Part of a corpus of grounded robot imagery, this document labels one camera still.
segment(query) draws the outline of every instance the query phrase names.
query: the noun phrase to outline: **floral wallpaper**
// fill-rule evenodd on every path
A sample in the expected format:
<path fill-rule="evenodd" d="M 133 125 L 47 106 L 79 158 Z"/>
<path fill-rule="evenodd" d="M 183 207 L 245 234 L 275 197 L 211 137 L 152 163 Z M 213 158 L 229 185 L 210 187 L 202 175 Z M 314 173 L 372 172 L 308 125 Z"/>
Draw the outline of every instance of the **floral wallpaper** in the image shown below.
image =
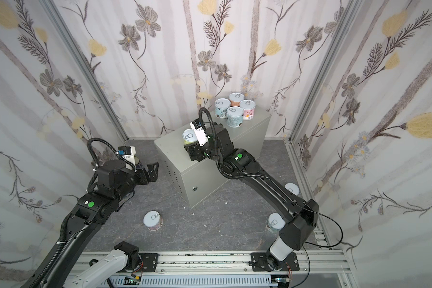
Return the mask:
<path fill-rule="evenodd" d="M 55 0 L 130 137 L 159 137 L 241 92 L 288 137 L 342 0 Z"/>
<path fill-rule="evenodd" d="M 121 144 L 96 99 L 40 4 L 0 0 L 0 287 L 22 285 L 58 239 L 91 177 L 86 141 Z"/>
<path fill-rule="evenodd" d="M 360 287 L 432 287 L 432 1 L 362 3 L 294 148 Z"/>

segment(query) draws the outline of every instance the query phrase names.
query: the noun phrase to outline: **gray floor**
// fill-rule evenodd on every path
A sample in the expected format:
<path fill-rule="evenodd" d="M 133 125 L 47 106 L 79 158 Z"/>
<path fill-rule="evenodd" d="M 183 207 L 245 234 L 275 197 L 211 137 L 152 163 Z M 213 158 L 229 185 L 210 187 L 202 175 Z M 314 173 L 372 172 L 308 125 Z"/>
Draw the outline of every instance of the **gray floor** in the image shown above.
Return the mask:
<path fill-rule="evenodd" d="M 129 145 L 136 147 L 143 164 L 158 161 L 152 140 L 133 140 Z M 265 140 L 259 162 L 283 185 L 296 183 L 283 141 Z M 112 214 L 86 251 L 110 251 L 121 241 L 137 245 L 140 251 L 267 250 L 276 239 L 266 228 L 267 217 L 275 210 L 242 182 L 229 181 L 189 209 L 163 169 L 158 175 L 157 182 L 136 187 L 133 199 Z M 158 231 L 150 231 L 142 222 L 150 210 L 163 217 Z M 313 236 L 309 241 L 316 243 Z M 305 249 L 317 248 L 305 244 Z"/>

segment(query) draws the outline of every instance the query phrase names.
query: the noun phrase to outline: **metal mounting plate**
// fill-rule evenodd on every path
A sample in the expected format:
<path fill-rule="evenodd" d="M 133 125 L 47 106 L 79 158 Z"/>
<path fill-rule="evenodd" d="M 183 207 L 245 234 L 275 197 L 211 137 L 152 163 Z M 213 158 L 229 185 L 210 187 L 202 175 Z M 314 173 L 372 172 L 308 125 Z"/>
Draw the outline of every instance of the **metal mounting plate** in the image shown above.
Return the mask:
<path fill-rule="evenodd" d="M 299 271 L 300 265 L 298 262 L 298 257 L 295 253 L 291 252 L 286 258 L 285 261 L 290 266 L 291 271 Z M 253 267 L 253 272 L 263 272 L 269 271 L 267 261 L 266 261 L 266 253 L 265 252 L 253 252 L 251 253 L 251 262 Z M 283 267 L 281 271 L 288 271 L 288 267 Z"/>
<path fill-rule="evenodd" d="M 155 272 L 157 267 L 158 253 L 139 254 L 142 259 L 142 272 Z"/>

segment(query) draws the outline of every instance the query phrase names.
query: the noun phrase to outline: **white can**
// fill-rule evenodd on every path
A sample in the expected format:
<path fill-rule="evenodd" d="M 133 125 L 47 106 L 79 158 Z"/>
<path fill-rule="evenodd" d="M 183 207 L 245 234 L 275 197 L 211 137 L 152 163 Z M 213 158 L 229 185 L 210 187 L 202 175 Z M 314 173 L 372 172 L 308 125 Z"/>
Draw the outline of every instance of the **white can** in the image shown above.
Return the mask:
<path fill-rule="evenodd" d="M 285 184 L 285 188 L 294 195 L 298 195 L 300 193 L 300 188 L 294 183 Z"/>
<path fill-rule="evenodd" d="M 150 211 L 144 216 L 144 225 L 150 231 L 157 231 L 163 225 L 163 218 L 157 211 Z"/>
<path fill-rule="evenodd" d="M 240 102 L 245 100 L 242 93 L 232 93 L 229 95 L 230 106 L 240 106 Z"/>
<path fill-rule="evenodd" d="M 184 130 L 182 133 L 182 138 L 184 139 L 184 145 L 194 143 L 198 140 L 193 129 Z"/>
<path fill-rule="evenodd" d="M 243 120 L 251 120 L 254 117 L 254 108 L 256 103 L 253 100 L 243 100 L 240 102 L 240 108 L 243 109 Z"/>
<path fill-rule="evenodd" d="M 285 226 L 285 221 L 282 219 L 282 216 L 280 216 L 280 214 L 272 213 L 271 215 L 269 215 L 266 225 L 271 232 L 278 233 Z"/>
<path fill-rule="evenodd" d="M 230 107 L 230 100 L 226 98 L 219 98 L 215 101 L 215 114 L 216 117 L 224 119 L 226 118 L 227 108 Z"/>
<path fill-rule="evenodd" d="M 236 128 L 242 125 L 243 109 L 238 106 L 229 107 L 227 109 L 227 125 Z"/>

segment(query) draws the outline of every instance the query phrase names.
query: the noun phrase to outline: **gray metal box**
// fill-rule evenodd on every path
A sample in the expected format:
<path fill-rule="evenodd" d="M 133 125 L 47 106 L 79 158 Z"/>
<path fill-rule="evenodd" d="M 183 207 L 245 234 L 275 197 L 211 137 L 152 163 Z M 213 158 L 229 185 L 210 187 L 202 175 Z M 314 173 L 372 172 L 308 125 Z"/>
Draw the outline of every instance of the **gray metal box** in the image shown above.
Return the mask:
<path fill-rule="evenodd" d="M 237 128 L 227 126 L 226 120 L 216 118 L 214 112 L 211 112 L 211 116 L 218 124 L 224 125 L 235 148 L 243 148 L 255 158 L 259 157 L 269 125 L 268 112 L 256 109 L 254 118 L 243 121 Z M 155 140 L 154 143 L 161 158 L 161 173 L 169 175 L 171 184 L 193 208 L 229 180 L 219 173 L 216 164 L 210 159 L 190 161 L 182 138 L 186 129 L 190 129 L 189 124 Z"/>

